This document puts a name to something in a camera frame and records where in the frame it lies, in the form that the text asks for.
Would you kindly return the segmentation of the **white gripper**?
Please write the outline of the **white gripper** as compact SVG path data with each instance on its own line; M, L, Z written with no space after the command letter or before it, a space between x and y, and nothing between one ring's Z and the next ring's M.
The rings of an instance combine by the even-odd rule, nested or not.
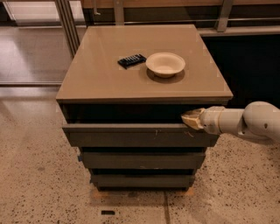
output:
M182 115L182 121L185 125L195 129L202 130L208 134L220 135L219 118L224 107L196 108L186 111Z

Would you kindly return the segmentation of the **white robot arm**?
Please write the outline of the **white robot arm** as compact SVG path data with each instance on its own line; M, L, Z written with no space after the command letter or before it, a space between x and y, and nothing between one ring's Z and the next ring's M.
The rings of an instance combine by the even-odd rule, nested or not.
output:
M227 133L251 142L280 142L280 109L265 101L251 102L246 108L198 108L186 111L181 118L185 125L212 135Z

